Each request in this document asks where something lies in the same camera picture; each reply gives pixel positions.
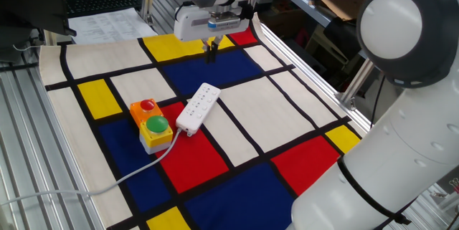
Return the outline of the white Franka Hand gripper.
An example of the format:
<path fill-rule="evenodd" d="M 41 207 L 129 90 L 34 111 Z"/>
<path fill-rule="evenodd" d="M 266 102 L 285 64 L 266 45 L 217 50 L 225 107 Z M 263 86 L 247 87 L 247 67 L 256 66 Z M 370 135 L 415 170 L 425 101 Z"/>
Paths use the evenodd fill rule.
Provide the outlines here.
<path fill-rule="evenodd" d="M 222 38 L 224 35 L 245 31 L 250 24 L 249 19 L 241 19 L 231 11 L 212 13 L 198 6 L 181 6 L 175 11 L 174 34 L 182 42 L 202 39 L 206 57 L 205 63 L 215 62 L 219 44 L 210 38 Z"/>

